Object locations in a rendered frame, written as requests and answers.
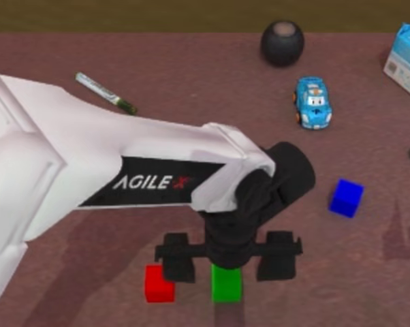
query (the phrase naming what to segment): brown tabletop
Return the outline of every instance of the brown tabletop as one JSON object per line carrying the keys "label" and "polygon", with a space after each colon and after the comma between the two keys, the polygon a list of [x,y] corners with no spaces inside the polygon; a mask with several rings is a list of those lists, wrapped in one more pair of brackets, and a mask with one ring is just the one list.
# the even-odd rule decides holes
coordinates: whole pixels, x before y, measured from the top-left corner
{"label": "brown tabletop", "polygon": [[[299,63],[274,69],[256,34],[0,34],[0,74],[116,110],[74,81],[82,71],[141,116],[235,125],[263,146],[293,142],[317,173],[316,188],[263,229],[302,237],[294,280],[257,283],[251,260],[244,302],[214,307],[209,262],[198,260],[198,282],[177,285],[175,304],[148,305],[153,247],[166,232],[201,240],[200,218],[188,208],[75,212],[29,244],[0,299],[0,327],[410,327],[410,95],[381,71],[394,36],[306,37]],[[302,75],[329,86],[326,130],[296,125]],[[341,177],[366,188],[354,219],[328,211]]]}

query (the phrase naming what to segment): car windshield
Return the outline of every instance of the car windshield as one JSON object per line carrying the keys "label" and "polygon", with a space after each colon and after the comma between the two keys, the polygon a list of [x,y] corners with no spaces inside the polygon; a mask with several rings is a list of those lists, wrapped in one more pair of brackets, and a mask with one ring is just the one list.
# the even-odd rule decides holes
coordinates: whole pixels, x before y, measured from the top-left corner
{"label": "car windshield", "polygon": [[323,106],[326,104],[325,97],[308,97],[308,101],[306,102],[309,106]]}

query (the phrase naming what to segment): white arm segment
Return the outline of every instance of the white arm segment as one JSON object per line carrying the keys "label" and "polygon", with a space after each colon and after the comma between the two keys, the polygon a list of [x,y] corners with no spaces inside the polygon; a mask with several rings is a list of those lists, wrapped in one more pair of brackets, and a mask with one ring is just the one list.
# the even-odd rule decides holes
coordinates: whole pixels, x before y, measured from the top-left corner
{"label": "white arm segment", "polygon": [[107,185],[122,156],[225,164],[193,192],[196,211],[234,210],[234,190],[248,173],[275,170],[234,127],[115,114],[54,85],[0,76],[0,296],[25,242]]}

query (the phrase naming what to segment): black round object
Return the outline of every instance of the black round object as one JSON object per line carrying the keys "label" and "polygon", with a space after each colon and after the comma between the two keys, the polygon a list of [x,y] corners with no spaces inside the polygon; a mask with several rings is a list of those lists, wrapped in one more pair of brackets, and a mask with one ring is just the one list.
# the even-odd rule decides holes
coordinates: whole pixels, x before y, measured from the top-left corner
{"label": "black round object", "polygon": [[261,38],[261,52],[264,58],[278,67],[294,64],[300,58],[304,45],[302,29],[289,20],[271,23]]}

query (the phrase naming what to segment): blue and white box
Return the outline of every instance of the blue and white box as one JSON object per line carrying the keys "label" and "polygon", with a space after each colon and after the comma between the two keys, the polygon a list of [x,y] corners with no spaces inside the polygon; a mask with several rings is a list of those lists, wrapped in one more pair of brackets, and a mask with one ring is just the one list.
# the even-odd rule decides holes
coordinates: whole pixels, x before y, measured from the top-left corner
{"label": "blue and white box", "polygon": [[410,24],[402,24],[383,71],[410,93]]}

